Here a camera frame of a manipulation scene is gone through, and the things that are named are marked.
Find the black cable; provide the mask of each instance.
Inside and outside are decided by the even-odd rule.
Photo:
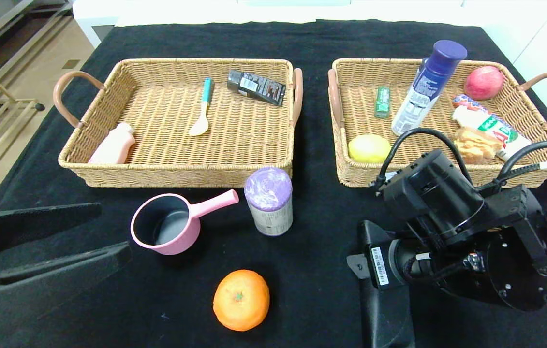
[[[412,130],[407,130],[402,135],[400,135],[395,143],[393,143],[393,146],[391,146],[390,153],[387,155],[387,158],[383,162],[383,165],[381,166],[381,170],[379,172],[379,176],[377,176],[377,180],[375,181],[375,187],[377,190],[379,190],[379,187],[383,185],[383,183],[386,181],[385,173],[387,172],[387,168],[389,167],[391,160],[393,159],[393,156],[396,154],[396,151],[398,151],[398,148],[400,147],[400,144],[406,139],[407,137],[413,135],[413,134],[430,134],[431,136],[435,136],[439,138],[447,147],[450,148],[452,153],[454,154],[454,157],[456,158],[456,162],[458,163],[458,167],[460,168],[460,171],[462,172],[463,176],[473,185],[473,182],[471,180],[471,176],[469,175],[469,172],[467,171],[465,167],[465,163],[463,161],[462,156],[460,155],[460,152],[456,148],[456,145],[448,139],[448,137],[444,136],[443,133],[439,132],[438,130],[433,130],[432,128],[414,128]]]
[[[434,226],[434,223],[431,223],[432,221],[429,218],[426,218],[426,216],[418,216],[417,222],[419,223],[419,227],[421,227],[422,231],[426,232],[426,235],[428,235],[428,238],[432,242],[432,247],[434,247],[435,251],[445,251],[447,246],[441,236],[435,231],[437,227]]]
[[[503,176],[497,177],[493,179],[491,182],[481,185],[480,187],[476,187],[476,190],[483,191],[491,187],[501,187],[505,185],[505,182],[507,182],[510,179],[516,178],[517,176],[521,176],[523,174],[527,174],[530,172],[535,172],[536,170],[539,170],[539,169],[540,169],[539,163],[530,164],[530,165],[526,165],[525,167],[512,169],[506,174],[504,174]]]
[[[445,277],[449,277],[459,271],[462,271],[463,269],[466,269],[465,264],[462,261],[459,261],[439,269],[439,271],[433,273],[431,276],[427,275],[425,277],[413,277],[411,275],[411,269],[413,268],[413,264],[416,260],[417,256],[413,256],[408,259],[402,267],[402,273],[407,282],[437,282]]]
[[[527,145],[521,148],[521,150],[518,150],[515,154],[512,155],[512,157],[510,157],[510,159],[508,159],[508,161],[506,161],[506,163],[501,168],[501,171],[499,171],[497,178],[504,176],[510,170],[512,170],[512,167],[514,167],[516,162],[519,159],[521,159],[521,157],[527,155],[528,153],[532,151],[539,150],[541,148],[546,148],[546,147],[547,147],[547,141],[540,141],[539,143],[533,143],[531,145]]]

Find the pink saucepan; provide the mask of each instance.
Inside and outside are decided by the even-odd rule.
[[[233,189],[198,204],[190,204],[178,194],[160,194],[144,202],[133,215],[132,238],[141,247],[163,255],[182,253],[200,234],[198,218],[237,202]]]

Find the pink handle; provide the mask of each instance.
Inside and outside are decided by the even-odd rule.
[[[190,218],[200,218],[203,215],[207,215],[212,211],[216,211],[219,208],[226,207],[231,204],[238,203],[237,192],[230,189],[220,196],[213,197],[211,200],[204,201],[198,204],[190,205]]]

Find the bread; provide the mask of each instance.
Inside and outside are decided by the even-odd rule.
[[[503,146],[501,141],[480,130],[462,127],[456,132],[454,145],[467,164],[485,164],[495,158]]]

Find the blue spray can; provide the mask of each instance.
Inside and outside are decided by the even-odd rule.
[[[439,40],[432,47],[432,55],[422,61],[406,98],[391,122],[391,130],[400,135],[419,127],[458,63],[466,58],[466,48],[450,40]]]

